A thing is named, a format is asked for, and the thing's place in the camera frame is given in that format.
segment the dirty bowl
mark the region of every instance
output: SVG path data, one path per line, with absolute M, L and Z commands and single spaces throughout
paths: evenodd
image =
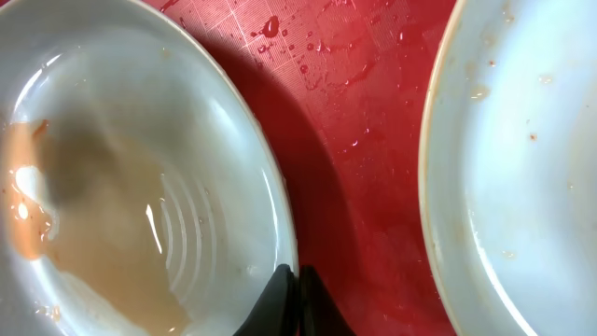
M 80 179 L 84 186 L 61 189 L 43 170 L 25 167 L 16 172 L 16 185 L 2 187 L 0 333 L 232 334 L 276 266 L 296 268 L 297 253 L 283 179 L 258 123 L 222 69 L 180 27 L 139 1 L 15 0 L 0 9 L 0 32 L 3 161 L 14 156 L 7 135 L 22 124 L 43 128 L 44 136 L 59 144 L 60 155 L 70 155 L 65 148 L 80 150 L 77 164 L 92 162 L 88 166 L 94 169 L 110 166 L 110 158 L 122 154 L 111 152 L 123 149 L 121 138 L 144 148 L 124 151 L 124 157 L 151 152 L 159 167 L 151 178 L 159 181 L 160 196 L 151 201 L 155 206 L 143 208 L 151 230 L 144 229 L 149 238 L 139 238 L 144 242 L 139 248 L 157 256 L 152 267 L 163 268 L 166 289 L 187 320 L 149 331 L 160 324 L 161 316 L 151 315 L 159 302 L 134 308 L 134 302 L 122 299 L 132 295 L 132 288 L 121 290 L 119 304 L 102 295 L 111 289 L 99 278 L 114 282 L 112 289 L 120 288 L 119 276 L 140 288 L 155 280 L 131 273 L 134 266 L 121 262 L 128 254 L 123 257 L 118 249 L 128 251 L 127 239 L 138 238 L 136 231 L 121 232 L 126 220 L 110 223 L 109 230 L 84 227 L 100 224 L 97 214 L 79 220 L 81 234 L 98 233 L 84 243 L 76 240 L 78 249 L 68 255 L 20 253 L 15 245 L 22 242 L 15 241 L 7 224 L 14 221 L 7 204 L 11 188 L 23 193 L 24 203 L 26 196 L 27 202 L 48 206 L 57 219 L 48 223 L 52 229 L 42 239 L 60 240 L 70 230 L 60 208 L 79 202 L 88 192 L 87 180 L 95 178 L 59 170 L 67 183 Z M 100 144 L 101 153 L 85 147 L 85 141 Z M 3 165 L 3 183 L 13 173 Z M 142 179 L 146 171 L 129 173 Z M 40 185 L 53 198 L 39 191 Z M 17 220 L 29 220 L 26 214 L 35 210 L 14 205 L 20 211 Z M 97 243 L 106 237 L 107 242 Z M 121 305 L 136 309 L 135 319 Z
M 419 191 L 461 335 L 595 335 L 597 3 L 458 1 L 427 95 Z

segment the bowl rim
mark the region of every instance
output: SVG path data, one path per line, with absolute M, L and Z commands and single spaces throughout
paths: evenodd
M 456 318 L 456 314 L 448 300 L 446 288 L 443 284 L 442 274 L 439 270 L 439 260 L 436 251 L 435 237 L 433 235 L 433 223 L 429 220 L 429 208 L 427 206 L 427 156 L 429 154 L 429 135 L 431 123 L 433 122 L 433 110 L 438 94 L 438 87 L 443 73 L 443 67 L 446 62 L 448 52 L 451 48 L 451 42 L 456 36 L 458 24 L 463 16 L 463 11 L 467 0 L 457 0 L 451 12 L 448 25 L 444 31 L 444 35 L 439 44 L 436 60 L 433 65 L 433 71 L 429 79 L 427 94 L 425 96 L 425 104 L 423 108 L 423 116 L 421 122 L 421 135 L 419 138 L 419 162 L 417 169 L 418 187 L 419 187 L 419 211 L 421 213 L 421 225 L 423 228 L 423 239 L 431 273 L 436 283 L 437 293 L 441 298 L 446 314 L 458 335 L 463 335 L 462 327 Z

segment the white bowl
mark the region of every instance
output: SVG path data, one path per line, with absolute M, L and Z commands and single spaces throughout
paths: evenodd
M 271 150 L 224 71 L 180 27 L 139 1 L 15 0 L 0 10 L 0 55 L 4 129 L 41 119 L 107 128 L 160 157 L 156 226 L 172 292 L 192 319 L 176 333 L 232 334 L 276 266 L 296 269 Z M 24 259 L 4 242 L 0 267 L 2 334 L 146 334 L 45 257 Z
M 461 0 L 423 117 L 427 253 L 461 335 L 595 335 L 597 2 Z

